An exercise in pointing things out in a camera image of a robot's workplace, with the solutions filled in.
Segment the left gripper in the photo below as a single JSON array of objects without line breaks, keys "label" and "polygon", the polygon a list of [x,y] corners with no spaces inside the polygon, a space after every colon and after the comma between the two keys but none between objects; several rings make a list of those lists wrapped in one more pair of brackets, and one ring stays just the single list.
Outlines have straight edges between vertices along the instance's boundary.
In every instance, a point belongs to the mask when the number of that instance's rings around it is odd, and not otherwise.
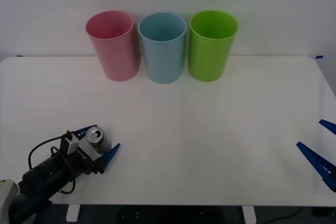
[{"label": "left gripper", "polygon": [[[85,137],[88,130],[96,126],[97,125],[95,124],[81,128],[79,130],[73,131],[73,134],[76,137]],[[118,143],[111,150],[107,151],[105,154],[95,159],[94,161],[80,147],[77,147],[76,151],[68,154],[68,147],[68,141],[65,138],[62,138],[60,142],[60,152],[65,157],[69,166],[71,167],[73,175],[89,175],[90,173],[103,174],[107,170],[109,164],[119,150],[120,143]]]}]

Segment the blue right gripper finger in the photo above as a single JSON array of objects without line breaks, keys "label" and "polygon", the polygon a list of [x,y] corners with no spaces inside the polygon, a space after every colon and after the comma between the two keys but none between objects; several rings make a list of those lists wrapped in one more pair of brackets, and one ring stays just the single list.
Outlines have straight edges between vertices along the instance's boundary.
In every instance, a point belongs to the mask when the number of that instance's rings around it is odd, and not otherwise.
[{"label": "blue right gripper finger", "polygon": [[336,124],[331,123],[331,122],[326,121],[326,120],[320,120],[319,124],[321,124],[323,127],[325,127],[326,129],[328,129],[333,134],[336,134]]},{"label": "blue right gripper finger", "polygon": [[311,150],[301,142],[296,144],[308,162],[321,176],[324,183],[335,192],[335,165],[327,161],[325,158]]}]

